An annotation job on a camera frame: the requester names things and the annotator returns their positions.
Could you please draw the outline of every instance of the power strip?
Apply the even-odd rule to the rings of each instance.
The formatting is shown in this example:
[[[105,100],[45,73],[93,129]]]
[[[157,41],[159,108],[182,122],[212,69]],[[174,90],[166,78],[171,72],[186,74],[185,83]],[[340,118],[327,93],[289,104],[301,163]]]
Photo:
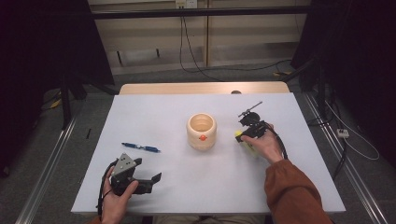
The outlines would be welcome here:
[[[176,0],[176,8],[183,9],[186,8],[186,0]]]
[[[347,131],[347,129],[337,129],[337,137],[348,138],[349,132]]]

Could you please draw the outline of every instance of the brown sleeve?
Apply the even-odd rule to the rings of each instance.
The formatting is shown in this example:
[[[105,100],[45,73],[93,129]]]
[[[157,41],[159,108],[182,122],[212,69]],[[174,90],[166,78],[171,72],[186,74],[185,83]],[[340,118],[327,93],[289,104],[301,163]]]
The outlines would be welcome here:
[[[87,224],[101,224],[101,220],[99,218],[99,216],[96,216],[93,220],[91,220],[90,222],[88,222]]]
[[[290,161],[268,167],[264,189],[277,224],[332,223],[323,211],[315,185]]]

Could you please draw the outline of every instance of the cable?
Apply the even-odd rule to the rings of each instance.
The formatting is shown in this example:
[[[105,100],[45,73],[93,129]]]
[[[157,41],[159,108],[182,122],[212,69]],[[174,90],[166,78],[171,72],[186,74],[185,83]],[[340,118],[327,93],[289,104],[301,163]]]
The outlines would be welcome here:
[[[104,196],[102,196],[102,194],[103,194],[103,187],[104,187],[104,185],[105,185],[105,180],[106,180],[107,172],[110,170],[110,168],[111,168],[112,166],[114,166],[114,165],[117,164],[117,161],[119,161],[119,159],[116,159],[115,161],[111,162],[111,163],[107,166],[107,168],[106,168],[106,170],[105,170],[105,174],[102,176],[102,183],[101,183],[100,190],[99,190],[98,205],[96,206],[96,208],[98,209],[98,216],[100,217],[101,220],[102,220],[102,213],[103,213],[103,210],[102,210],[103,199],[104,199],[104,198],[107,196],[107,194],[112,190],[112,189],[111,189],[111,190],[108,191]]]
[[[277,133],[275,132],[275,130],[271,127],[271,125],[270,125],[269,123],[267,123],[267,122],[264,122],[264,123],[265,123],[265,125],[267,126],[267,129],[268,129],[271,133],[273,133],[273,134],[275,135],[276,140],[277,140],[277,142],[279,143],[280,149],[282,150],[283,159],[288,160],[288,159],[289,159],[288,153],[287,153],[287,151],[286,151],[285,145],[284,145],[283,142],[282,142],[282,139],[280,139],[279,134],[277,134]]]
[[[334,173],[332,174],[332,180],[334,181],[337,175],[340,173],[341,169],[343,168],[347,158],[347,141],[344,139],[344,147],[343,147],[343,154],[341,155],[341,159],[338,162],[337,167],[334,170]]]
[[[348,141],[347,141],[345,138],[344,138],[344,141],[346,141],[346,143],[347,143],[354,151],[356,151],[358,154],[360,154],[361,156],[363,156],[363,157],[366,158],[367,160],[376,161],[376,160],[379,159],[379,153],[378,153],[378,151],[377,151],[376,149],[375,149],[376,158],[371,158],[371,157],[368,157],[368,156],[364,155],[363,153],[359,152],[356,148],[354,148],[352,145],[350,145],[350,144],[348,143]]]
[[[297,7],[297,0],[294,0],[294,6]],[[294,20],[296,22],[298,36],[301,37],[300,27],[299,27],[298,22],[297,22],[297,14],[294,14]]]
[[[180,18],[180,19],[181,19],[181,24],[182,24],[182,25],[181,25],[181,40],[180,40],[179,61],[180,61],[181,68],[182,68],[184,71],[188,72],[188,73],[203,73],[204,71],[216,71],[216,70],[225,70],[225,71],[244,71],[244,72],[249,72],[249,71],[262,70],[262,69],[270,68],[270,67],[273,67],[273,66],[276,66],[276,70],[279,71],[279,69],[278,69],[277,66],[278,66],[280,63],[285,63],[285,62],[290,62],[290,61],[291,61],[291,59],[286,59],[286,60],[282,60],[282,61],[279,61],[279,62],[270,64],[270,65],[266,65],[266,66],[258,67],[258,68],[205,68],[205,69],[200,68],[200,67],[197,65],[197,62],[195,61],[195,57],[194,57],[194,55],[193,55],[193,53],[192,53],[191,44],[190,44],[190,39],[189,39],[188,31],[187,31],[187,24],[186,24],[185,18],[183,17],[183,18]],[[183,47],[183,22],[184,22],[186,37],[187,37],[187,40],[188,40],[188,43],[189,43],[190,53],[191,53],[191,56],[192,56],[192,58],[193,58],[193,60],[194,60],[195,66],[196,66],[196,68],[198,69],[198,70],[195,70],[195,71],[187,70],[187,69],[183,66],[183,63],[182,63],[182,61],[181,61],[181,49],[182,49],[182,47]]]
[[[333,99],[331,99],[331,104],[330,104],[330,106],[332,106],[332,104],[334,104],[334,101],[333,101]],[[326,118],[328,118],[329,116],[327,116],[328,115],[328,113],[329,113],[329,109],[328,108],[326,108]],[[314,118],[314,119],[309,119],[309,120],[306,120],[305,122],[307,123],[307,125],[308,126],[310,126],[310,127],[312,127],[312,126],[320,126],[320,125],[324,125],[324,124],[329,124],[330,122],[332,122],[332,120],[334,119],[334,115],[331,113],[330,114],[331,115],[331,117],[329,118],[329,119],[323,119],[323,118],[321,118],[321,117],[316,117],[316,118]],[[319,121],[319,120],[321,120],[321,123],[312,123],[313,121]]]
[[[181,62],[181,49],[182,49],[182,47],[183,47],[183,22],[184,22],[184,28],[185,28],[185,33],[186,33],[187,41],[188,41],[189,47],[190,47],[190,53],[191,53],[192,59],[194,60],[194,63],[195,63],[196,68],[199,70],[199,72],[201,72],[202,75],[204,75],[204,77],[208,77],[208,78],[214,79],[214,80],[216,80],[216,81],[223,82],[223,80],[217,79],[217,78],[215,78],[215,77],[210,77],[210,76],[208,76],[208,75],[205,74],[204,71],[202,71],[201,68],[198,66],[197,62],[195,61],[194,54],[192,53],[191,44],[190,44],[190,39],[189,39],[189,34],[187,33],[186,19],[185,19],[184,17],[180,17],[180,22],[181,22],[181,35],[180,35],[180,36],[181,36],[181,38],[180,38],[181,41],[180,41],[179,59],[180,59],[180,65],[181,65],[181,67],[183,68],[183,70],[184,70],[184,71],[187,71],[187,70],[184,68],[183,63]]]
[[[360,153],[356,148],[354,148],[353,146],[351,146],[351,145],[347,142],[346,139],[344,139],[344,140],[346,141],[346,143],[347,143],[354,151],[356,151],[357,153],[359,153],[361,156],[365,157],[366,159],[372,160],[372,161],[378,160],[378,159],[379,159],[379,152],[378,152],[378,150],[376,149],[376,147],[374,147],[374,146],[373,146],[369,141],[367,141],[363,136],[361,136],[360,134],[358,134],[357,132],[355,132],[352,128],[350,128],[348,125],[346,125],[346,124],[335,114],[335,112],[334,112],[331,108],[330,108],[330,110],[334,113],[334,115],[338,118],[338,120],[340,120],[341,123],[343,123],[350,131],[352,131],[353,133],[355,133],[359,138],[361,138],[361,139],[364,140],[368,145],[370,145],[370,146],[375,150],[375,152],[376,152],[376,154],[377,154],[377,157],[376,157],[376,158],[370,158],[370,157],[368,157],[368,156],[366,156],[366,155]]]

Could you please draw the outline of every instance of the white table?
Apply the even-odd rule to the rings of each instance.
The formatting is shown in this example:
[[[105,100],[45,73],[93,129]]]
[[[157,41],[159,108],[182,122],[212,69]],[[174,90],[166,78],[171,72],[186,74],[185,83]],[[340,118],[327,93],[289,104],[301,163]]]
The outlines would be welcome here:
[[[345,207],[332,182],[292,93],[262,94],[137,94],[116,96],[72,212],[96,213],[101,177],[121,153],[142,158],[135,178],[162,180],[153,192],[134,195],[128,214],[263,214],[269,213],[263,191],[266,161],[252,158],[234,139],[244,130],[237,116],[253,111],[274,123],[290,160],[317,186],[324,210]],[[187,143],[186,122],[206,112],[218,122],[218,140],[207,152]],[[158,147],[151,153],[123,147],[121,142]]]

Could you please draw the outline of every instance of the cup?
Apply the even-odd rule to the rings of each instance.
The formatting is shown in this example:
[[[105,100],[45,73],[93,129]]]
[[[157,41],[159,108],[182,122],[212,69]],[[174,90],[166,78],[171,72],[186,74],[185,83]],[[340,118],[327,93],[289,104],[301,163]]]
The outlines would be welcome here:
[[[215,145],[216,120],[205,113],[193,115],[187,122],[187,139],[191,147],[206,151]]]

